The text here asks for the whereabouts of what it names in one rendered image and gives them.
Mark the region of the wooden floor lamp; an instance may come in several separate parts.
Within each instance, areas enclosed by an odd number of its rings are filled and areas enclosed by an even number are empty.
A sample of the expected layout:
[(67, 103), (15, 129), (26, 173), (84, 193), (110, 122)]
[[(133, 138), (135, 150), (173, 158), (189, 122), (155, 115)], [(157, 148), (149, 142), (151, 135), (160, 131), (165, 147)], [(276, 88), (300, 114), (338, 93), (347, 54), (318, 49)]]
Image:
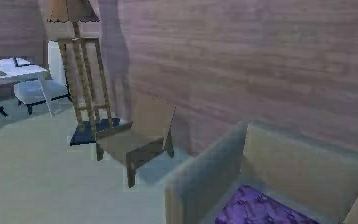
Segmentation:
[[(73, 103), (77, 128), (70, 140), (70, 145), (96, 143), (96, 135), (120, 124), (120, 119), (113, 117), (108, 96), (104, 65), (98, 38), (82, 37), (79, 24), (81, 22), (99, 22), (89, 0), (49, 0), (49, 23), (71, 23), (74, 36), (59, 38), (60, 50), (68, 90)], [(89, 62), (87, 45), (94, 44), (102, 84), (104, 102), (95, 103), (94, 81)], [(74, 53), (79, 84), (68, 75), (67, 46), (71, 45)]]

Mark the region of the brown wooden chair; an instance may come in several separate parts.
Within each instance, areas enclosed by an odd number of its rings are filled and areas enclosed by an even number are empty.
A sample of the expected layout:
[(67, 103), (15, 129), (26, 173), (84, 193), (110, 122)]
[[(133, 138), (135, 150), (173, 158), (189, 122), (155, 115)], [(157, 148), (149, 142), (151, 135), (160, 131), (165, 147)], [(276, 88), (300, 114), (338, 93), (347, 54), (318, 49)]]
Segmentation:
[(131, 121), (96, 135), (97, 160), (108, 153), (126, 167), (128, 187), (135, 185), (139, 167), (164, 151), (173, 158), (171, 127), (176, 106), (143, 93), (131, 98)]

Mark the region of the white table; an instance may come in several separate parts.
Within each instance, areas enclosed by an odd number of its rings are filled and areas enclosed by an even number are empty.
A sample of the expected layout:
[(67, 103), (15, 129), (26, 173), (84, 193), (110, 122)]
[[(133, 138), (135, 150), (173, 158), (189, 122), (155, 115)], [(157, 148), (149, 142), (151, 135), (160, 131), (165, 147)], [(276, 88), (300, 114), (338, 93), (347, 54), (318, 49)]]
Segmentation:
[[(45, 81), (49, 71), (38, 65), (16, 67), (12, 58), (0, 59), (0, 71), (7, 73), (6, 76), (0, 76), (0, 84), (5, 81), (24, 81), (37, 78), (40, 82)], [(47, 105), (49, 113), (54, 116), (52, 102)]]

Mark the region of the purple cushion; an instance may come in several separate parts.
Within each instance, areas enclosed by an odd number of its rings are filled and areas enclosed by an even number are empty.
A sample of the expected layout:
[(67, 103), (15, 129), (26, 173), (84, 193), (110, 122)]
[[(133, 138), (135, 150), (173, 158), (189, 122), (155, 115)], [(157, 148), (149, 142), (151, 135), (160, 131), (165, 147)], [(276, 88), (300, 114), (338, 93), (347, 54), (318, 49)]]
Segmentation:
[(215, 224), (319, 224), (249, 185), (241, 185)]

